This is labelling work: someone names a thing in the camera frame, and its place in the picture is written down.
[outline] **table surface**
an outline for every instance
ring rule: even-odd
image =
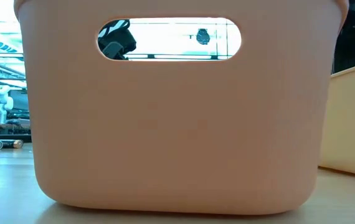
[[[319,170],[312,197],[300,209],[261,217],[122,212],[73,208],[40,190],[32,147],[0,151],[0,223],[355,223],[355,175]]]

